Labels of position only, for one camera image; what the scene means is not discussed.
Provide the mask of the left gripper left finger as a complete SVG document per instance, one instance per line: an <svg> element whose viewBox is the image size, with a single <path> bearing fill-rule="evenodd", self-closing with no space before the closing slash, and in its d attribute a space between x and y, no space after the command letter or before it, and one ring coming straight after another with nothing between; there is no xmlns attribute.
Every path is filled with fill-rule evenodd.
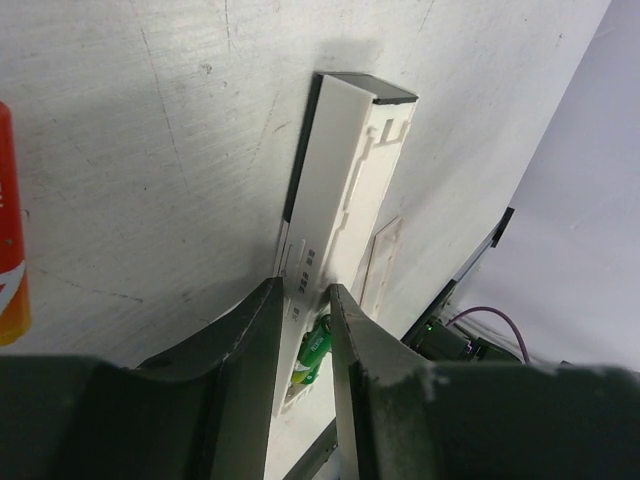
<svg viewBox="0 0 640 480"><path fill-rule="evenodd" d="M260 479L283 282L127 369L91 356L1 360L5 479Z"/></svg>

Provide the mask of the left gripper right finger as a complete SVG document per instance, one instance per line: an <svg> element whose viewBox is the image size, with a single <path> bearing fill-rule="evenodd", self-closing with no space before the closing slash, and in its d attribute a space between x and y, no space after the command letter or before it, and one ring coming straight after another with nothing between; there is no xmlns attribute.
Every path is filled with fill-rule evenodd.
<svg viewBox="0 0 640 480"><path fill-rule="evenodd" d="M635 479L639 378L607 366L431 362L328 290L344 479Z"/></svg>

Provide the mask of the white remote control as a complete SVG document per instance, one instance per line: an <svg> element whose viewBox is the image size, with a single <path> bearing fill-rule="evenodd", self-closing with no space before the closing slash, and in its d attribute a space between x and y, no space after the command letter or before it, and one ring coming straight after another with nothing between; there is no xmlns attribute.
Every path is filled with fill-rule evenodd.
<svg viewBox="0 0 640 480"><path fill-rule="evenodd" d="M274 264L284 284L274 416L301 393L292 384L297 356L327 288L354 282L417 102L370 74L313 77Z"/></svg>

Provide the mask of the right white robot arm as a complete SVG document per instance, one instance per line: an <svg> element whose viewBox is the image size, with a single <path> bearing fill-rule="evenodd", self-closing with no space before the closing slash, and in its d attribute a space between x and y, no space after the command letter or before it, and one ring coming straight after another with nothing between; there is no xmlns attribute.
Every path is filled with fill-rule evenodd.
<svg viewBox="0 0 640 480"><path fill-rule="evenodd" d="M431 361L515 362L524 360L507 349L458 327L429 320L405 344Z"/></svg>

